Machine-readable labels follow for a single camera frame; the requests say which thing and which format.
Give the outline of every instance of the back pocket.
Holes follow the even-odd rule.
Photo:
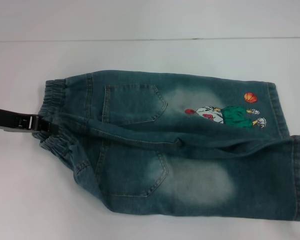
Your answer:
[[[95,174],[104,194],[147,197],[168,172],[162,154],[157,151],[103,141]]]
[[[155,85],[106,85],[102,122],[128,125],[156,120],[167,102]]]

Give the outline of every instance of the cartoon character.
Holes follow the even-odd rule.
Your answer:
[[[249,118],[246,118],[246,114],[259,115],[260,112],[255,109],[245,109],[241,106],[227,106],[222,109],[214,106],[204,106],[200,107],[196,111],[192,109],[187,109],[185,110],[185,113],[197,113],[199,114],[199,116],[209,119],[211,121],[240,128],[252,128],[256,125],[258,125],[260,128],[264,128],[267,124],[267,121],[264,117],[259,117],[254,121],[252,121]]]

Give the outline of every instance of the blue denim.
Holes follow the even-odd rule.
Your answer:
[[[111,211],[300,221],[300,136],[276,86],[98,71],[46,82],[33,134]]]

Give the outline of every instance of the faded denim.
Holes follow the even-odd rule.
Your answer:
[[[300,136],[276,86],[98,71],[46,82],[33,134],[111,211],[300,221]]]

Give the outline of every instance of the red ball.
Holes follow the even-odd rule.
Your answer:
[[[244,100],[245,100],[247,103],[253,104],[253,103],[255,103],[256,101],[258,101],[258,98],[257,98],[257,95],[255,95],[254,93],[252,93],[252,92],[247,92],[247,93],[244,95]]]

